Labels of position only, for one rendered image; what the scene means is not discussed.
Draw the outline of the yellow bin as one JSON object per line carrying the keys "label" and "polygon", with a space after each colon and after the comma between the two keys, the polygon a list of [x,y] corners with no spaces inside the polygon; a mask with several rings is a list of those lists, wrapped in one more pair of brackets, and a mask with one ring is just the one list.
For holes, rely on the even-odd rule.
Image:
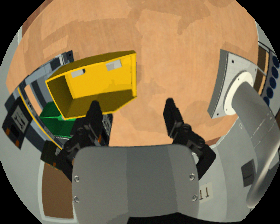
{"label": "yellow bin", "polygon": [[[45,82],[63,118],[85,117],[93,100],[99,102],[103,114],[108,114],[137,98],[136,55],[134,50],[105,53],[56,70]],[[122,68],[108,71],[105,64],[118,59]],[[83,75],[72,78],[71,72],[84,68]]]}

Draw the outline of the grey metal shelf rack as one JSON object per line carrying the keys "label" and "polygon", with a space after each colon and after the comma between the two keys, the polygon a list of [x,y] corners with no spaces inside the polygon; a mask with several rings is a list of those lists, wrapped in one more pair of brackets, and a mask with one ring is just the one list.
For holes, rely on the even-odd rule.
{"label": "grey metal shelf rack", "polygon": [[[60,57],[61,56],[61,57]],[[68,59],[68,60],[67,60]],[[51,61],[52,60],[52,61]],[[48,102],[54,101],[48,87],[46,85],[46,80],[52,75],[56,70],[58,70],[61,66],[64,66],[65,64],[71,63],[74,61],[73,57],[73,51],[64,52],[62,54],[59,54],[55,56],[55,58],[49,60],[48,62],[44,63],[40,67],[36,69],[36,71],[33,71],[31,75],[27,76],[27,78],[21,82],[21,84],[18,86],[20,93],[30,110],[31,114],[35,118],[35,120],[38,122],[38,124],[42,127],[42,129],[48,134],[48,136],[62,149],[64,148],[64,145],[51,133],[51,131],[46,127],[46,125],[43,123],[43,121],[40,119],[38,114],[36,113],[35,109],[33,108],[26,92],[25,87],[27,85],[30,86],[31,91],[40,106],[41,110],[44,109],[46,104]],[[60,66],[60,67],[59,67]],[[48,74],[49,73],[49,74]],[[46,75],[47,74],[47,75]],[[45,75],[45,76],[44,76]],[[43,76],[43,77],[42,77]],[[40,78],[41,77],[41,78]],[[34,82],[33,82],[34,81]],[[32,90],[33,89],[33,90]],[[34,92],[33,92],[34,91]],[[35,94],[34,94],[35,93]],[[7,99],[6,103],[4,104],[7,112],[9,112],[12,104],[20,96],[19,91],[17,87],[12,92],[12,94]],[[39,102],[38,102],[39,101]],[[40,103],[40,104],[39,104]],[[44,132],[43,130],[38,126],[38,124],[33,119],[29,129],[25,135],[25,138],[42,153],[42,149],[44,147],[45,141],[52,141]],[[52,142],[53,142],[52,141]]]}

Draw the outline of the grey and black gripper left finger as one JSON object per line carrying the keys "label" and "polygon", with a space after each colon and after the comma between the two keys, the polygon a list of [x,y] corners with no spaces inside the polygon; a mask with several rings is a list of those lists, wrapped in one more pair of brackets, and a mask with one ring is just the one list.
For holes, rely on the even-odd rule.
{"label": "grey and black gripper left finger", "polygon": [[[72,160],[76,156],[79,149],[87,146],[96,146],[95,141],[98,141],[103,113],[99,102],[93,100],[84,119],[84,126],[78,127],[75,135],[64,144],[64,149],[57,155],[55,161],[66,177],[72,182]],[[92,142],[91,142],[92,141]]]}

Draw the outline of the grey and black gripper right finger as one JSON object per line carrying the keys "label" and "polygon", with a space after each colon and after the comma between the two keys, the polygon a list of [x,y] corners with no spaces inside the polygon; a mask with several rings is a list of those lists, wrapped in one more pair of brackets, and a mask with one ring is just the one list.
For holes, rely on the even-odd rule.
{"label": "grey and black gripper right finger", "polygon": [[185,145],[190,148],[191,152],[196,153],[199,159],[196,168],[200,180],[216,159],[215,152],[205,144],[205,140],[201,136],[192,131],[189,124],[184,123],[173,98],[166,99],[163,117],[168,136],[173,139],[172,144]]}

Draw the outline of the olive green case with orange latches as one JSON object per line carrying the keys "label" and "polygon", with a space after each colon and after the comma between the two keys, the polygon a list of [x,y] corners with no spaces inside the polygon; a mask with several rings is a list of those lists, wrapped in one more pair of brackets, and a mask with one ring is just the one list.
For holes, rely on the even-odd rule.
{"label": "olive green case with orange latches", "polygon": [[53,168],[62,171],[55,161],[55,158],[60,151],[61,149],[55,143],[46,140],[42,150],[40,160],[42,160],[46,164],[48,163],[48,165],[50,165],[51,167],[53,166]]}

